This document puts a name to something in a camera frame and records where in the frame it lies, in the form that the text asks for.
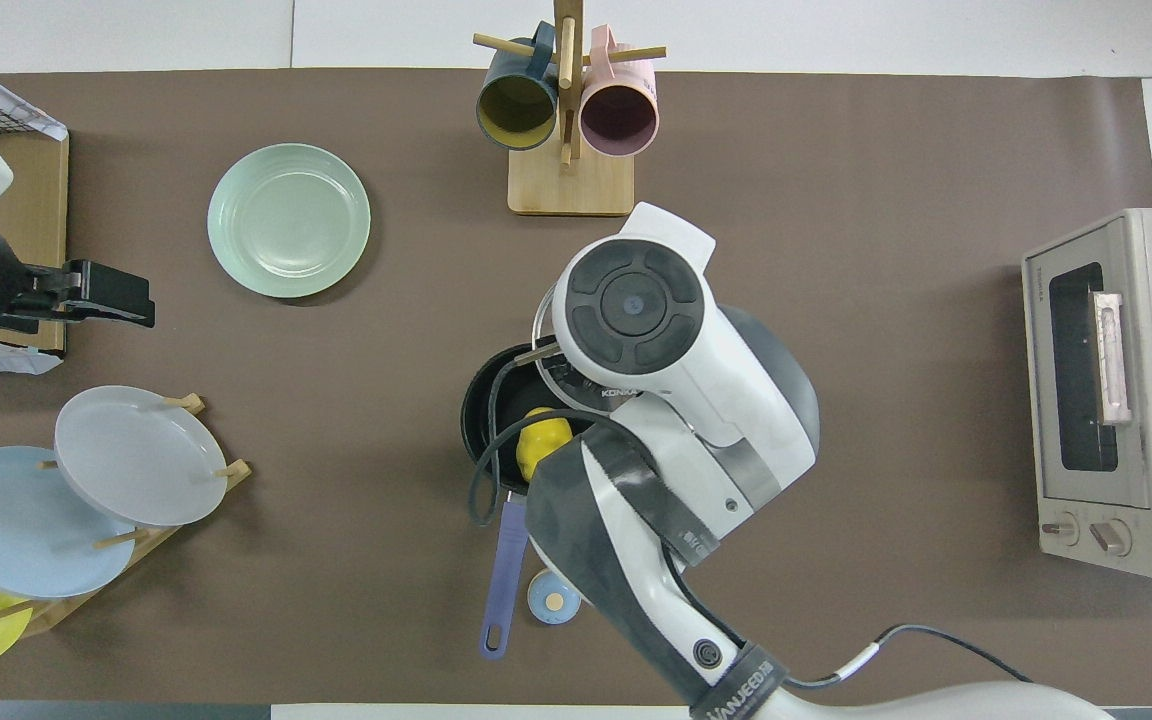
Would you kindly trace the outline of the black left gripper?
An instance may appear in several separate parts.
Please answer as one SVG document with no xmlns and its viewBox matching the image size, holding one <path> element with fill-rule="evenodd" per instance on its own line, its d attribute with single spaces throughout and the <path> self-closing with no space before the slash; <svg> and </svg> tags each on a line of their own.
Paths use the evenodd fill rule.
<svg viewBox="0 0 1152 720">
<path fill-rule="evenodd" d="M 70 260 L 61 268 L 41 270 L 35 288 L 65 313 L 88 319 L 156 327 L 156 302 L 145 278 L 91 260 Z"/>
</svg>

